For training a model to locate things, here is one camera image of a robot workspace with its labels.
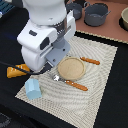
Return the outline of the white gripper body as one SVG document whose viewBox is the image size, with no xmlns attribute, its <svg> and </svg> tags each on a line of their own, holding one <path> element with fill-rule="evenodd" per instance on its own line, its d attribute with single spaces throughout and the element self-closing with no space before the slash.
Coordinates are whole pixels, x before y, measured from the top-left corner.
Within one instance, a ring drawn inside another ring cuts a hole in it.
<svg viewBox="0 0 128 128">
<path fill-rule="evenodd" d="M 70 51 L 68 40 L 74 36 L 75 31 L 72 11 L 54 27 L 37 27 L 28 21 L 17 37 L 22 45 L 21 53 L 25 64 L 33 71 L 41 70 L 46 64 L 56 66 Z"/>
</svg>

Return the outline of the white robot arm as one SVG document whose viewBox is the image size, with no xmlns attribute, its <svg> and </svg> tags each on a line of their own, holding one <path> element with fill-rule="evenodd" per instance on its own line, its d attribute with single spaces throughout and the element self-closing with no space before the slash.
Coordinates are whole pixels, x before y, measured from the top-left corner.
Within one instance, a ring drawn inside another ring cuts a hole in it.
<svg viewBox="0 0 128 128">
<path fill-rule="evenodd" d="M 17 37 L 25 64 L 35 72 L 56 66 L 69 52 L 76 31 L 64 0 L 22 0 L 29 20 Z"/>
</svg>

